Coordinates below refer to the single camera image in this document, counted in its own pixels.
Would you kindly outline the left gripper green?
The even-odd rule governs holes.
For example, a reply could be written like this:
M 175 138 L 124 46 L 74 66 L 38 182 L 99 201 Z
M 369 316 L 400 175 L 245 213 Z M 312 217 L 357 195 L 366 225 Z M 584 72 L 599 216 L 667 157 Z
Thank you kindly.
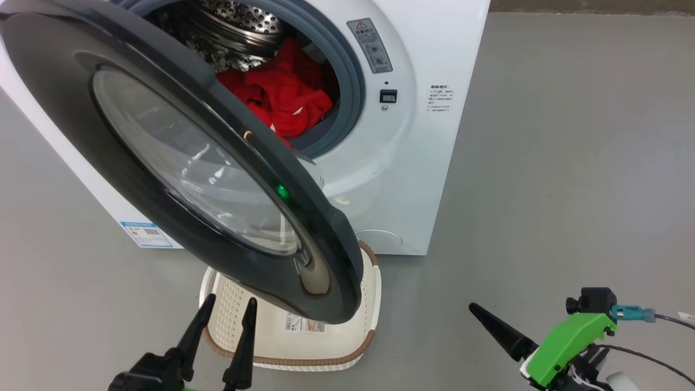
M 193 365 L 198 353 L 199 342 L 203 330 L 208 326 L 215 302 L 215 294 L 207 295 L 175 348 L 180 358 L 180 373 L 184 381 L 189 382 L 193 380 Z M 257 309 L 257 300 L 254 298 L 248 300 L 242 319 L 243 329 L 240 339 L 234 351 L 231 364 L 223 374 L 224 390 L 245 390 L 250 389 L 252 386 Z M 187 384 L 184 386 L 183 391 L 214 391 L 222 389 L 223 386 L 221 384 L 206 387 L 198 384 Z

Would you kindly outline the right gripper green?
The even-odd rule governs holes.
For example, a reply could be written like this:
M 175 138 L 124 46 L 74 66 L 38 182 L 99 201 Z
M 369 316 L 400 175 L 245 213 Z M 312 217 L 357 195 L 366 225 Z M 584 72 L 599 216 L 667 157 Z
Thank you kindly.
M 537 389 L 550 390 L 559 375 L 570 373 L 572 381 L 592 390 L 603 390 L 578 374 L 570 362 L 580 356 L 597 339 L 615 334 L 617 325 L 604 313 L 574 313 L 556 326 L 544 341 L 536 344 L 528 336 L 479 304 L 469 304 L 469 311 L 515 362 L 522 362 L 520 372 Z

